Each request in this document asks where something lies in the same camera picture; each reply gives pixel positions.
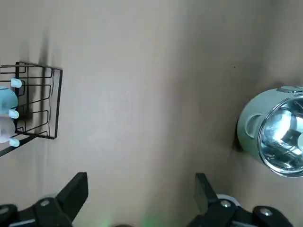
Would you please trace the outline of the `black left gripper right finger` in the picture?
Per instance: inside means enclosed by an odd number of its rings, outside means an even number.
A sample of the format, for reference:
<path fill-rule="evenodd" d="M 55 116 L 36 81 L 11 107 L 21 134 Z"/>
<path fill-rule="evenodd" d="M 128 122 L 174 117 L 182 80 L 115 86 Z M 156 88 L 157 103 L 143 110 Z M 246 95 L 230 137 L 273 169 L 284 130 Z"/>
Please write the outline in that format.
<path fill-rule="evenodd" d="M 193 227 L 292 227 L 279 210 L 256 206 L 246 211 L 232 196 L 216 194 L 203 173 L 195 175 L 195 201 L 199 214 L 191 221 Z"/>

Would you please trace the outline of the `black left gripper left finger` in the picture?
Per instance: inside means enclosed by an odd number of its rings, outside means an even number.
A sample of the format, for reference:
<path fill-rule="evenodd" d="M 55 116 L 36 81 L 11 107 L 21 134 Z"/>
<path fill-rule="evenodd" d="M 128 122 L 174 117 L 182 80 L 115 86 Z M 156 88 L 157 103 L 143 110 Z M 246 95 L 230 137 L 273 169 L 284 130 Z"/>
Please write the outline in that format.
<path fill-rule="evenodd" d="M 88 198 L 88 176 L 78 172 L 55 197 L 45 197 L 18 210 L 14 204 L 1 204 L 2 227 L 71 227 Z"/>

